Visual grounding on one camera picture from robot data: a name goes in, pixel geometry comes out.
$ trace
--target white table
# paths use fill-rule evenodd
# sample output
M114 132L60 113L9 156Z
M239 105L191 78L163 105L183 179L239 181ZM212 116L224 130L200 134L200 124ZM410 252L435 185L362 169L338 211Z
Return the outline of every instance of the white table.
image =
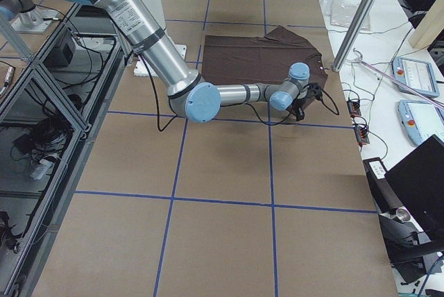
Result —
M347 1L356 4L360 2L360 0ZM406 23L408 22L407 16L397 0L376 0L369 16L370 30L361 31L356 39L354 48L363 54L363 60L367 63L374 64L379 62L389 62L400 46L402 39L409 32L411 24ZM324 14L324 20L325 25L329 30L332 50L336 55L345 37L345 33L338 33L334 32L333 30L346 31L347 29L340 26L331 25L330 16L327 14ZM397 26L401 27L383 34L366 34L384 32ZM403 55L414 51L416 50L410 46L407 38L398 52L398 55ZM356 57L357 55L351 51L347 59L353 60ZM426 49L409 54L408 57L431 62L434 68L434 73L436 74L436 79L443 80L443 76ZM389 64L375 66L379 70L385 71L388 74L393 73L391 71L391 65ZM360 95L361 99L371 98L370 94L357 88L356 85L370 92L374 92L381 77L363 65L354 64L354 68L356 74L355 85L353 85L351 63L347 62L342 67L340 71L341 81L343 83L347 83L343 84L343 88L345 90L350 89L349 85L351 85L351 89L356 91ZM441 91L441 97L437 98L437 100L444 102L444 85L438 84L438 87ZM348 93L349 92L344 92L345 97L348 97ZM361 113L364 118L370 122L370 130L379 135L388 145L388 154L384 159L384 164L387 169L392 168L402 158L407 156L410 152L412 152L412 150L415 149L415 146L411 143L407 133L403 129L403 125L401 124L398 114L398 102L401 99L421 100L421 98L417 96L400 92L389 79L384 78L382 79L380 87L377 90L375 101L373 102L371 110L371 104L369 101L361 102ZM370 134L369 136L370 144L362 148L362 159L384 156L386 151L385 145L373 135ZM398 291L411 293L415 287L413 285L400 285L402 278L396 270L393 272L397 282ZM444 274L431 275L427 283L427 288L444 291Z

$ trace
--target black cable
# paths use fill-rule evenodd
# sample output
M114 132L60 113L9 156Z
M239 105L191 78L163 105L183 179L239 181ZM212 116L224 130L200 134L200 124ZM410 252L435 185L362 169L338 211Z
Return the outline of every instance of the black cable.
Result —
M91 75L91 72L90 72L90 73L88 74L88 76L86 76L81 82L78 82L78 83L68 83L68 82L64 82L63 80L58 80L58 79L57 79L58 82L61 82L61 83L64 83L64 84L67 85L67 86L65 86L65 87L62 88L63 90L65 90L65 89L69 89L69 88L71 88L71 87L75 87L75 86L77 86L77 85L83 85L83 84L90 83L90 82L96 80L97 78L99 78L99 77L102 75L103 70L105 69L106 64L107 64L108 61L111 59L111 55L112 55L112 52L114 51L114 48L116 47L116 43L117 43L116 38L115 38L115 37L112 37L112 39L114 40L114 44L113 44L113 46L112 46L112 49L111 49L111 51L109 52L107 58L102 62L101 68L99 69L99 72L97 73L97 75L95 75L94 77L88 79L88 77Z
M42 8L46 8L46 9L49 9L49 10L57 11L58 13L60 13L60 14L63 16L63 20L66 20L67 22L69 22L69 23L72 25L72 27L74 28L74 30L77 31L77 34L78 34L78 35L80 34L79 30L76 28L76 26L75 26L74 23L71 21L71 19L70 19L66 14L64 14L63 12L61 12L60 10L55 9L55 8L51 8L51 7L48 7L48 6L43 6L43 5L41 5L41 4L37 4L37 6L42 7ZM91 76L91 73L92 73L92 58L91 58L91 54L89 53L89 51L93 51L93 52L95 52L95 53L99 53L100 56L101 56L102 63L103 63L102 55L101 55L101 53L98 52L98 51L94 51L94 50L92 50L92 49L88 49L87 47L83 46L83 45L82 45L80 42L78 42L76 39L74 39L74 41L76 41L76 43L77 43L78 46L84 48L84 49L86 50L87 54L88 54L88 58L89 58L89 73L88 73L88 75L87 75L87 77L86 77L86 78L88 78L88 77Z
M155 109L156 109L156 113L157 113L157 130L160 131L160 132L163 132L165 129L167 129L167 127L169 126L169 124L170 124L171 122L173 122L173 120L174 120L175 118L178 117L178 115L176 114L174 117L172 117L172 118L166 123L166 125L165 125L163 128L160 127L159 96L157 95L157 89L156 89L156 87L155 87L154 78L153 78L153 75L151 75L151 71L150 71L150 69L148 68L148 65L146 64L146 61L145 61L144 57L141 56L141 55L138 55L138 56L140 57L140 60L142 60L144 66L145 66L145 68L146 68L146 70L147 70L147 72L148 72L148 76L149 76L149 78L150 78L151 85L153 86L153 92L154 92L154 98L155 98Z
M257 112L256 108L255 108L253 105L251 105L250 103L245 103L245 105L250 106L250 107L253 109L253 112L255 113L256 117L257 117L257 118L259 119L259 121L261 122L261 124L264 124L264 125L267 125L267 126L277 126L277 125L280 125L280 124L284 123L284 122L290 117L290 115L291 115L291 111L290 111L290 112L286 115L286 117L283 118L281 121L277 121L277 122L264 121L264 120L260 117L259 113Z
M436 259L436 261L432 264L432 267L430 267L429 273L427 273L427 275L425 276L425 280L421 285L421 289L419 289L418 292L418 297L421 296L422 291L425 288L425 285L427 283L427 281L429 280L430 274L432 274L432 271L434 270L435 266L438 264L438 262L440 262L442 259L444 259L444 255L440 256L438 259Z
M41 101L38 101L29 91L28 89L24 89L24 91L28 94L29 98L31 98L36 104L39 106L43 106L43 103Z
M331 108L329 108L325 103L324 100L321 99L321 103L322 105L325 106L325 108L327 108L327 110L329 110L331 113L335 114L335 115L339 115L339 109L338 109L338 105L336 104L336 102L333 100L333 98L328 94L328 92L326 92L324 89L322 89L322 92L332 101L334 109L336 111L333 111Z
M7 63L7 62L2 61L2 60L0 60L0 62L1 62L1 63L4 63L5 65L8 65L9 67L12 67L12 68L15 69L15 67L14 67L13 65L11 65L10 63Z

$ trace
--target metal pole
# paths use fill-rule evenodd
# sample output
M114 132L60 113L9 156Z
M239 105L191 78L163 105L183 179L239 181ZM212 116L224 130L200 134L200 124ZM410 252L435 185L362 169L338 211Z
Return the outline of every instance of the metal pole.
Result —
M12 26L0 16L0 33L3 33L6 40L15 48L22 58L30 60L33 56L31 50L26 46L23 39L15 32Z
M362 23L366 18L368 12L372 8L375 0L362 0L359 4L359 7L356 11L356 15L353 17L352 23L348 28L347 33L345 34L344 40L342 41L341 47L339 47L336 58L333 63L333 70L339 71L347 58L348 53L350 52L352 45L355 43L355 40L359 34L359 30L361 30Z

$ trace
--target metal frame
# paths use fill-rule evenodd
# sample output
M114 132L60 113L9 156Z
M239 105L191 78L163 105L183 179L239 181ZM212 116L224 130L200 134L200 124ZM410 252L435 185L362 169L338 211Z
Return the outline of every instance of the metal frame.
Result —
M338 53L334 59L333 70L339 71L342 68L347 55L352 49L353 44L361 30L362 24L372 8L375 0L362 0L359 4L359 7L356 11L356 15L353 17L353 20L348 28L347 33L345 34L344 40L342 41L341 46L339 47Z
M79 5L71 7L67 13L67 17L70 18L74 16L79 10ZM51 250L52 243L55 240L58 225L62 222L76 184L80 178L85 165L85 158L89 155L112 95L123 73L124 55L121 51L121 39L116 35L116 45L103 70L102 76L98 78L94 86L94 91L88 103L85 105L83 113L77 111L51 72L42 62L57 42L58 37L65 29L65 25L69 25L68 19L65 19L63 23L60 23L54 29L37 53L32 54L32 51L26 46L17 32L13 30L12 26L6 22L3 17L0 17L0 33L3 33L18 54L28 62L17 82L11 87L5 99L0 103L0 121L10 112L20 95L23 94L26 86L33 80L40 89L46 93L52 104L63 114L74 130L69 143L67 143L62 161L53 172L48 190L35 213L33 222L25 238L20 241L23 249L8 267L7 275L11 274L11 276L8 276L8 279L5 280L7 289L4 293L6 293L7 296L16 294L17 292L15 290L19 286L20 290L22 290L20 296L30 296L32 294L32 290L43 269L44 262ZM125 52L129 52L128 44L125 45L125 47ZM80 140L85 138L86 134L87 139L81 142ZM5 197L18 195L21 195L22 198L29 198L29 194L16 194L13 191L3 192L3 196ZM55 212L48 210L48 208L52 206L53 201L57 203ZM49 219L49 217L51 224L50 228L46 229L41 223L45 219Z

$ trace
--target cardboard table surface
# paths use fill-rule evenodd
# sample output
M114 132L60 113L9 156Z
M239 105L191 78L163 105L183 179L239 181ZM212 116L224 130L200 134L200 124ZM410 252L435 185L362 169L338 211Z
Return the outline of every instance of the cardboard table surface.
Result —
M332 62L317 0L162 3L190 67L200 68L205 35L276 25ZM159 133L149 79L127 69L33 295L396 296L339 77L329 75L340 117L312 103L304 122L271 127L233 107ZM156 84L163 125L172 115Z

